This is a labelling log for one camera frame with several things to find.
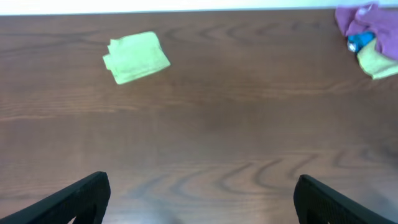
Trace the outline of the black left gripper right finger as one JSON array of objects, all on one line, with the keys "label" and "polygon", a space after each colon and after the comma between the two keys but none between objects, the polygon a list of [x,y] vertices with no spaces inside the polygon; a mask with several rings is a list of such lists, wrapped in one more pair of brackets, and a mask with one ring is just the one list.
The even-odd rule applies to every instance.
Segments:
[{"label": "black left gripper right finger", "polygon": [[300,224],[396,224],[307,174],[297,181],[294,206]]}]

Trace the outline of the green microfiber cloth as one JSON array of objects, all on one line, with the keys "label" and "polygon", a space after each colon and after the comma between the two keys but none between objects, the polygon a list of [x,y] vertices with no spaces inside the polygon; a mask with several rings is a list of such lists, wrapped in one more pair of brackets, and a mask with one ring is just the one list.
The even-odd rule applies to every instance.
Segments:
[{"label": "green microfiber cloth", "polygon": [[111,39],[103,56],[118,85],[146,77],[170,66],[155,32],[143,32]]}]

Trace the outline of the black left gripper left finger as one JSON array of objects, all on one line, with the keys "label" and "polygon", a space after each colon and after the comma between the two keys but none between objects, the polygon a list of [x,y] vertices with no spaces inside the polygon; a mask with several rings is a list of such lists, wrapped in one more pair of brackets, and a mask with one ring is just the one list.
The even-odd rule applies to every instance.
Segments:
[{"label": "black left gripper left finger", "polygon": [[108,175],[95,172],[1,219],[1,224],[101,224],[111,189]]}]

